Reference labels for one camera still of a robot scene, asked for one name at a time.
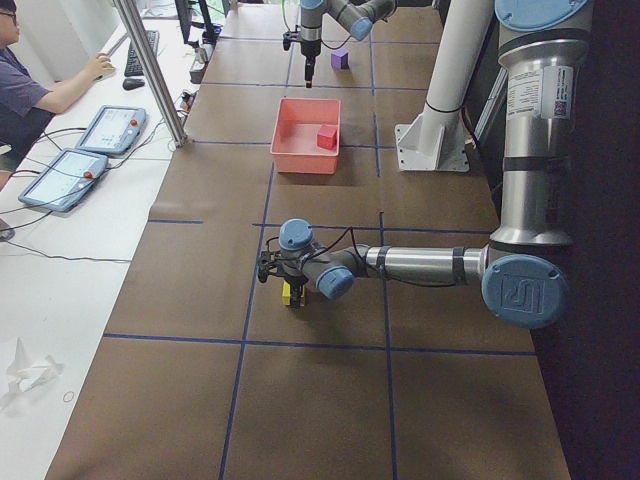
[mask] white desk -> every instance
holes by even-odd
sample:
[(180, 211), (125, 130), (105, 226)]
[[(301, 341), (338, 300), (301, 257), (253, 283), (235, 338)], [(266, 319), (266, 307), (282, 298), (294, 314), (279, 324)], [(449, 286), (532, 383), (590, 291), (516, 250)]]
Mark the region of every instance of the white desk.
[[(172, 97), (183, 89), (196, 90), (189, 82), (193, 51), (182, 44), (177, 22), (145, 20), (145, 26), (160, 31), (158, 61)], [(105, 51), (123, 31), (114, 33)], [(147, 125), (138, 142), (146, 138), (162, 117), (148, 85), (122, 89), (128, 46), (127, 39), (112, 55), (116, 73), (97, 82), (69, 112), (55, 117), (47, 132), (86, 127), (103, 104), (133, 105), (147, 110)], [(64, 148), (74, 146), (80, 134), (54, 137)], [(171, 136), (162, 125), (149, 145), (101, 179), (83, 203), (69, 213), (54, 213), (17, 229), (12, 241), (50, 255), (130, 260), (172, 150)], [(48, 164), (57, 151), (51, 142), (42, 141), (20, 168), (41, 170), (37, 162)], [(17, 197), (30, 181), (14, 177), (0, 192), (0, 218), (11, 226), (43, 215), (31, 209), (2, 213), (23, 206)], [(2, 480), (41, 480), (46, 475), (127, 269), (126, 262), (48, 259), (0, 243), (0, 343), (19, 337), (33, 360), (51, 355), (64, 365), (59, 377), (0, 410)], [(7, 366), (0, 365), (0, 382), (5, 384)]]

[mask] purple block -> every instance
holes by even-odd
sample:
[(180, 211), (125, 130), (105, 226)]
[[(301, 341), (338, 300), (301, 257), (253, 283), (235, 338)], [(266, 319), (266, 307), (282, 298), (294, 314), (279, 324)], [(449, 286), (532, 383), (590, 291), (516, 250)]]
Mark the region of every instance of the purple block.
[(331, 66), (340, 70), (349, 68), (349, 52), (343, 48), (331, 52)]

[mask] dark shirt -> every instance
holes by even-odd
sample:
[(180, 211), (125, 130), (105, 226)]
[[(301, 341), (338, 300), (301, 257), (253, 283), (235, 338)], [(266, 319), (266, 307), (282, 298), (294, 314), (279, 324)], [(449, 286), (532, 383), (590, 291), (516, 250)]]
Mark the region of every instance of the dark shirt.
[(0, 50), (0, 144), (11, 145), (11, 155), (22, 159), (53, 118), (53, 113), (35, 107), (49, 90), (9, 50)]

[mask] black mouse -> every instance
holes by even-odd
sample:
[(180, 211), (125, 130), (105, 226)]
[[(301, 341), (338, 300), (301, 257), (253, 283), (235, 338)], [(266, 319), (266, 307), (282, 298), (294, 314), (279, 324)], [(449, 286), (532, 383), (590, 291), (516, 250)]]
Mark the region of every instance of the black mouse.
[(125, 90), (133, 90), (135, 88), (140, 88), (144, 85), (144, 80), (142, 78), (131, 78), (127, 77), (122, 82), (122, 88)]

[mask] blue joint cap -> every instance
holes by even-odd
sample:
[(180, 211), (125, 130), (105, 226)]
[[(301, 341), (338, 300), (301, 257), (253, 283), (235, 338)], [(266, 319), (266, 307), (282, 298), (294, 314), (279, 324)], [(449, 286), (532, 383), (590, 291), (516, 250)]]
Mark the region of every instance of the blue joint cap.
[(354, 22), (353, 25), (351, 25), (351, 30), (349, 30), (349, 33), (353, 38), (360, 41), (367, 35), (369, 35), (369, 32), (371, 32), (372, 28), (373, 23), (371, 23), (371, 20), (369, 20), (367, 17), (363, 17), (359, 18)]
[(538, 32), (568, 20), (588, 2), (589, 0), (496, 0), (495, 11), (500, 23), (511, 30)]
[(313, 240), (313, 229), (306, 220), (292, 218), (280, 227), (278, 243), (283, 250), (296, 251), (306, 247)]
[(566, 309), (569, 284), (553, 263), (531, 255), (508, 255), (487, 268), (482, 298), (497, 317), (516, 327), (551, 325)]
[(331, 267), (320, 274), (316, 280), (316, 288), (329, 300), (335, 300), (347, 293), (354, 280), (347, 267)]
[(323, 4), (324, 0), (300, 0), (300, 8), (304, 8), (305, 10), (314, 10)]

